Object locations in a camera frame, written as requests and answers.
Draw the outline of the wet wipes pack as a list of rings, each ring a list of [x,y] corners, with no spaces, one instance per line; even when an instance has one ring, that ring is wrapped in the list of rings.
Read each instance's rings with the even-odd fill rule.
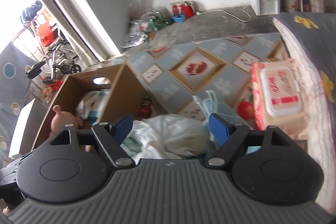
[[[252,93],[258,130],[273,125],[293,140],[309,139],[308,100],[293,59],[253,63]]]

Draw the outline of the pink plush toy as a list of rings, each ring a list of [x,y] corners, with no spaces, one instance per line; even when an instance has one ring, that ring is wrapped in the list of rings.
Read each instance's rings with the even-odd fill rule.
[[[83,125],[83,120],[74,116],[72,113],[67,111],[62,111],[60,105],[55,105],[52,110],[55,112],[54,117],[51,121],[51,132],[50,136],[58,133],[63,129],[67,124],[72,124],[76,128],[79,128]]]

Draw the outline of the clear plastic bag pile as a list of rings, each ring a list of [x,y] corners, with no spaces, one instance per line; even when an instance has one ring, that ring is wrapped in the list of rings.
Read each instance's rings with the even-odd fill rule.
[[[156,33],[151,26],[150,18],[156,17],[161,29],[173,24],[173,20],[170,17],[164,16],[162,9],[143,9],[141,1],[127,0],[130,22],[128,33],[121,43],[121,47],[124,50],[147,43],[151,39],[150,36]]]

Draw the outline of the grey quilt with yellow flowers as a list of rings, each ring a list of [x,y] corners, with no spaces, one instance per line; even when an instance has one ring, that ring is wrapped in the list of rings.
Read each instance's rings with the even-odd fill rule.
[[[325,176],[317,203],[335,214],[335,14],[283,12],[273,24],[297,64],[309,102],[307,152]]]

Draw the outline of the red white carton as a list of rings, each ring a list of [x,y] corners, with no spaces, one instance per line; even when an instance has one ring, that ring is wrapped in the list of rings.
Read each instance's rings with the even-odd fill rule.
[[[183,2],[174,2],[171,3],[170,5],[173,12],[173,16],[179,16],[183,14]]]

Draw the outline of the brown cardboard box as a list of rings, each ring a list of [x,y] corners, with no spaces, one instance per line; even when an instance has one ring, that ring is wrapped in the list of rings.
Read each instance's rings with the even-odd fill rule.
[[[149,92],[126,63],[69,75],[50,103],[32,149],[38,148],[53,132],[52,121],[61,112],[82,120],[82,128],[118,120],[126,114],[138,118]]]

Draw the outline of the patterned floor mat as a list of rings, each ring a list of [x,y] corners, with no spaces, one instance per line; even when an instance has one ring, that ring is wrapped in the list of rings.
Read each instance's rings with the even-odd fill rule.
[[[194,96],[215,93],[224,107],[253,121],[252,64],[288,58],[278,33],[161,46],[126,55],[144,87],[168,113],[204,119]]]

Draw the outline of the green can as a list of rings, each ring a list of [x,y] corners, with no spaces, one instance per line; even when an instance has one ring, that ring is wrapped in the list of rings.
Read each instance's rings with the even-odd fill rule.
[[[161,29],[158,19],[156,17],[150,18],[151,26],[156,32]]]

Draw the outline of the blue small container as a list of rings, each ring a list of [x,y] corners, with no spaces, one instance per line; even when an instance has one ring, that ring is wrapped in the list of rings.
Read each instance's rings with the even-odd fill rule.
[[[179,14],[176,16],[172,17],[173,21],[175,21],[176,23],[182,23],[186,20],[185,15],[184,14]]]

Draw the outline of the blue tissue pack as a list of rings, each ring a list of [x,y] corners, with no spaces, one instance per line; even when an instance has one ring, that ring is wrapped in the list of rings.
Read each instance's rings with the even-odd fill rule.
[[[76,107],[76,116],[83,121],[88,121],[90,125],[97,122],[107,102],[110,90],[93,90],[84,93]]]

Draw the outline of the white plastic bag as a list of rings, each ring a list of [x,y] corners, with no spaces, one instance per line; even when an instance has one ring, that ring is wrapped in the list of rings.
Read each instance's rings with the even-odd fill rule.
[[[136,162],[141,159],[180,160],[209,157],[219,148],[209,129],[209,118],[218,108],[218,100],[211,90],[207,98],[193,97],[201,108],[204,121],[177,114],[158,115],[134,121],[133,128],[121,148]]]

